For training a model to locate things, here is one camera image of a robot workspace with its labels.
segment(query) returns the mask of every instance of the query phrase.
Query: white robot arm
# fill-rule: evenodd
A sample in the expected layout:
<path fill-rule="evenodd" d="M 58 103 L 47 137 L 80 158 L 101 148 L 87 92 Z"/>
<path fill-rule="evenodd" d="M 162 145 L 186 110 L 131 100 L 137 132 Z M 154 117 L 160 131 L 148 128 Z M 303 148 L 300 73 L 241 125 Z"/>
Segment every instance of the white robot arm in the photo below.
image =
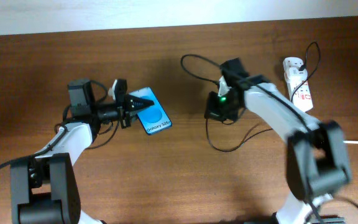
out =
<path fill-rule="evenodd" d="M 204 117 L 238 120 L 240 108 L 259 115 L 287 145 L 287 182 L 291 190 L 284 206 L 268 222 L 304 224 L 312 206 L 332 200 L 352 179 L 343 132 L 334 121 L 322 123 L 287 100 L 262 75 L 250 77 L 239 59 L 219 66 L 219 91 L 209 93 Z M 313 150 L 325 157 L 314 158 Z"/>
<path fill-rule="evenodd" d="M 115 102 L 101 104 L 94 100 L 91 82 L 76 80 L 68 85 L 72 117 L 63 115 L 56 136 L 34 157 L 11 165 L 14 224 L 105 224 L 81 210 L 73 165 L 96 139 L 102 123 L 118 121 L 116 128 L 119 124 L 127 128 L 138 112 L 154 103 L 127 95 L 126 81 L 116 80 L 110 92 Z M 32 193 L 43 184 L 50 184 L 51 191 Z"/>

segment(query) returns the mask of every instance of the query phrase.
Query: black cable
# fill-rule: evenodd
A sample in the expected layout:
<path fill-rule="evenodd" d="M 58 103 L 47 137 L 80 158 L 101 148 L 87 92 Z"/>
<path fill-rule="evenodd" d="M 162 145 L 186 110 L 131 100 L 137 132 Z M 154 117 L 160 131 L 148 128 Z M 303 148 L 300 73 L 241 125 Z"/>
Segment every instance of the black cable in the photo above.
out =
<path fill-rule="evenodd" d="M 70 109 L 71 104 L 67 105 L 65 109 L 63 110 L 63 119 L 62 121 L 65 121 L 67 119 L 68 110 Z"/>
<path fill-rule="evenodd" d="M 105 131 L 102 131 L 102 132 L 99 132 L 98 135 L 102 135 L 102 134 L 106 134 L 108 133 L 109 131 L 111 131 L 112 127 L 113 127 L 113 123 L 111 123 L 110 127 L 108 127 L 108 129 L 106 129 Z"/>
<path fill-rule="evenodd" d="M 107 96 L 109 94 L 109 90 L 102 83 L 100 83 L 96 80 L 90 80 L 90 81 L 91 81 L 91 83 L 94 83 L 94 84 L 100 86 L 104 90 L 104 96 L 102 96 L 100 99 L 96 100 L 96 104 L 100 104 L 107 98 Z"/>
<path fill-rule="evenodd" d="M 262 131 L 259 131 L 259 132 L 255 133 L 255 134 L 253 134 L 253 135 L 250 136 L 249 138 L 247 138 L 248 135 L 251 133 L 251 131 L 254 130 L 258 125 L 259 125 L 259 124 L 256 124 L 256 125 L 254 125 L 253 127 L 251 127 L 251 128 L 248 130 L 248 132 L 246 133 L 246 135 L 244 136 L 244 138 L 241 140 L 241 142 L 240 142 L 237 146 L 232 147 L 232 148 L 230 148 L 230 149 L 219 149 L 219 148 L 217 148 L 216 146 L 214 146 L 214 144 L 212 143 L 211 139 L 209 138 L 208 119 L 205 119 L 206 139 L 208 140 L 209 145 L 210 145 L 213 149 L 215 149 L 215 150 L 217 150 L 217 151 L 219 151 L 219 152 L 232 152 L 232 151 L 235 151 L 235 150 L 239 149 L 242 145 L 244 145 L 244 143 L 246 143 L 248 140 L 252 139 L 252 138 L 255 137 L 256 135 L 261 134 L 261 133 L 264 133 L 264 132 L 266 132 L 266 131 L 271 131 L 271 130 L 273 130 L 272 128 L 266 129 L 266 130 L 262 130 Z"/>
<path fill-rule="evenodd" d="M 299 71 L 303 71 L 306 68 L 306 64 L 308 63 L 308 52 L 309 52 L 309 48 L 310 46 L 312 46 L 313 44 L 316 45 L 317 51 L 318 51 L 318 61 L 316 64 L 316 67 L 314 68 L 314 70 L 310 73 L 310 75 L 308 75 L 308 77 L 306 78 L 305 81 L 303 81 L 300 85 L 298 85 L 298 87 L 295 89 L 295 91 L 292 93 L 291 96 L 291 102 L 293 101 L 293 96 L 295 95 L 295 93 L 299 90 L 299 88 L 301 88 L 301 86 L 307 82 L 309 80 L 309 78 L 311 78 L 313 76 L 313 74 L 317 71 L 318 65 L 320 64 L 320 60 L 321 60 L 321 52 L 320 52 L 320 47 L 318 46 L 317 42 L 314 41 L 312 43 L 309 44 L 309 46 L 306 48 L 306 53 L 305 53 L 305 63 L 299 68 Z"/>
<path fill-rule="evenodd" d="M 347 202 L 353 206 L 355 206 L 358 209 L 358 203 L 356 203 L 355 201 L 347 198 L 347 197 L 342 197 L 342 196 L 335 196 L 334 200 L 340 201 L 340 202 Z"/>
<path fill-rule="evenodd" d="M 209 62 L 210 64 L 215 65 L 215 66 L 217 66 L 217 67 L 220 68 L 220 65 L 219 65 L 218 63 L 216 63 L 216 62 L 214 62 L 214 61 L 212 61 L 212 60 L 210 60 L 210 59 L 208 59 L 208 58 L 206 58 L 206 57 L 203 57 L 203 56 L 200 56 L 200 55 L 196 55 L 196 54 L 186 54 L 186 55 L 182 56 L 181 59 L 180 59 L 180 66 L 181 66 L 181 68 L 182 68 L 185 72 L 187 72 L 189 75 L 191 75 L 192 77 L 197 78 L 197 79 L 199 79 L 199 80 L 208 81 L 208 82 L 214 83 L 215 85 L 219 86 L 219 81 L 214 81 L 214 80 L 210 80 L 209 78 L 199 77 L 198 75 L 196 75 L 196 74 L 192 73 L 191 71 L 189 71 L 189 70 L 185 67 L 185 65 L 183 64 L 183 60 L 184 60 L 186 57 L 200 58 L 200 59 L 202 59 L 202 60 L 204 60 L 204 61 L 206 61 L 206 62 Z"/>
<path fill-rule="evenodd" d="M 4 163 L 2 163 L 0 165 L 0 169 L 2 169 L 4 167 L 7 167 L 9 165 L 15 164 L 17 162 L 33 159 L 33 158 L 35 158 L 37 156 L 44 155 L 44 154 L 48 153 L 49 151 L 51 151 L 53 149 L 53 147 L 55 147 L 56 144 L 62 139 L 62 137 L 64 137 L 64 135 L 66 135 L 66 133 L 68 132 L 67 127 L 64 124 L 63 124 L 62 127 L 64 128 L 64 132 L 62 132 L 62 134 L 59 135 L 59 137 L 57 137 L 56 140 L 54 140 L 53 143 L 49 144 L 46 149 L 44 149 L 43 151 L 37 152 L 37 153 L 35 153 L 33 155 L 24 156 L 24 157 L 20 157 L 20 158 L 17 158 L 17 159 L 12 159 L 10 161 L 4 162 Z"/>
<path fill-rule="evenodd" d="M 110 140 L 114 137 L 114 135 L 116 134 L 118 127 L 119 127 L 119 121 L 117 121 L 116 128 L 115 128 L 114 132 L 112 133 L 112 135 L 110 136 L 110 138 L 107 139 L 107 141 L 105 141 L 104 143 L 102 143 L 102 144 L 100 144 L 100 145 L 98 145 L 98 146 L 87 147 L 86 149 L 97 149 L 97 148 L 102 147 L 102 146 L 104 146 L 105 144 L 109 143 L 109 141 L 110 141 Z"/>

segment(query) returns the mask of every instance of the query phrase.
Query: wooden table surface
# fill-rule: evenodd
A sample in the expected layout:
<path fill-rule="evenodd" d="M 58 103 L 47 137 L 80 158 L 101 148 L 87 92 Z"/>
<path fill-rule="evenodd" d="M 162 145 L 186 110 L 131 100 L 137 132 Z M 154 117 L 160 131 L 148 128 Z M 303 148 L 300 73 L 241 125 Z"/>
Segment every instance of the wooden table surface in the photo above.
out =
<path fill-rule="evenodd" d="M 188 76 L 179 61 L 188 53 L 219 63 L 240 57 L 251 74 L 264 74 L 288 95 L 282 60 L 303 58 L 313 40 L 322 59 L 310 80 L 310 114 L 337 121 L 347 139 L 358 139 L 358 17 L 0 36 L 0 163 L 32 154 L 53 137 L 53 125 L 69 103 L 69 81 L 88 77 L 109 86 L 126 78 L 129 91 L 153 89 L 173 127 L 148 136 L 136 122 L 108 145 L 82 153 L 74 170 L 84 211 L 108 223 L 271 215 L 289 193 L 284 143 L 267 132 L 232 153 L 211 149 L 203 112 L 208 92 L 216 89 Z M 309 70 L 316 58 L 311 50 Z M 186 64 L 203 76 L 220 77 L 199 60 Z M 219 147 L 234 146 L 258 122 L 250 112 L 233 126 L 212 122 L 211 137 Z M 348 150 L 354 181 L 339 195 L 358 202 L 358 146 Z M 9 189 L 4 169 L 0 223 L 11 222 Z M 322 213 L 358 223 L 358 211 L 347 204 L 327 204 Z"/>

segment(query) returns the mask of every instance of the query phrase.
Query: white power strip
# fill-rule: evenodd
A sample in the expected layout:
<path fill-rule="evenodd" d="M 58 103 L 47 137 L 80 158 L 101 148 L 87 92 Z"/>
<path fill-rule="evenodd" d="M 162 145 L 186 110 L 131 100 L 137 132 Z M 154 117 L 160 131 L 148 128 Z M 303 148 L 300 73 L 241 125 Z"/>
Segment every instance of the white power strip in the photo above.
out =
<path fill-rule="evenodd" d="M 297 57 L 287 57 L 283 61 L 284 66 L 284 77 L 287 82 L 288 93 L 291 96 L 293 91 L 301 85 L 303 81 L 308 77 L 308 71 L 304 69 L 303 71 L 299 71 L 299 68 L 303 65 L 303 61 Z M 306 112 L 313 108 L 313 102 L 311 100 L 311 93 L 309 90 L 308 82 L 305 82 L 299 89 L 296 91 L 293 96 L 293 104 Z"/>

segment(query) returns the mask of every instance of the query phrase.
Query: smartphone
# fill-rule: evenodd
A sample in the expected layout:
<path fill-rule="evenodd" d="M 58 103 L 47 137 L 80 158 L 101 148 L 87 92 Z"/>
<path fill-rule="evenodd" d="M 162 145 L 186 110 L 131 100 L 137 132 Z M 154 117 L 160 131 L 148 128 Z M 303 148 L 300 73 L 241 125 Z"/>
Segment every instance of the smartphone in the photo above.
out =
<path fill-rule="evenodd" d="M 130 95 L 146 100 L 152 100 L 154 102 L 153 106 L 137 114 L 140 123 L 143 125 L 144 131 L 148 135 L 155 134 L 164 129 L 172 127 L 171 120 L 162 108 L 161 104 L 158 102 L 157 97 L 155 97 L 150 87 L 145 87 L 143 89 L 133 91 L 130 93 Z"/>

